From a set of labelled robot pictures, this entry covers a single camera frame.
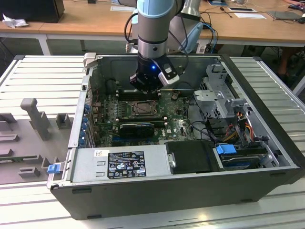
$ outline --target blue drive latch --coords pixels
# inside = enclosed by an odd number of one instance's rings
[[[237,151],[234,145],[219,145],[216,147],[218,154],[236,154]]]

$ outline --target floor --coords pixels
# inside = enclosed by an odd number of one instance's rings
[[[15,56],[17,54],[24,55],[42,55],[42,51],[38,40],[36,39],[19,39],[19,38],[2,38],[3,43],[9,51]],[[83,55],[81,43],[79,40],[49,40],[51,50],[54,55]],[[85,41],[87,52],[96,52],[100,54],[120,54],[125,53],[125,42],[118,41]],[[5,71],[13,56],[0,44],[0,75]],[[226,53],[230,56],[241,56],[244,46],[242,45],[225,45],[219,53]],[[248,52],[249,56],[253,56],[253,52]],[[277,48],[266,48],[261,55],[263,61],[276,72],[278,67],[278,51]],[[289,69],[290,75],[293,75],[298,69],[305,64],[301,59]],[[301,93],[300,98],[305,101],[305,92]]]

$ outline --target black plastic cover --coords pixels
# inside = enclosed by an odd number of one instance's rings
[[[210,141],[167,142],[167,154],[172,154],[176,167],[172,174],[208,173],[220,171],[215,154],[214,144]]]

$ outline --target motherboard chip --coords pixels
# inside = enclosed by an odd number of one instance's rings
[[[157,113],[154,101],[143,101],[132,104],[133,116],[154,116]]]

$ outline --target sticker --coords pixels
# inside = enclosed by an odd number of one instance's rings
[[[109,150],[106,151],[108,151],[107,176],[109,179],[146,176],[146,166],[143,151],[122,153],[109,153]]]
[[[95,150],[94,151],[94,156],[107,156],[109,154],[109,152],[110,152],[109,149]]]

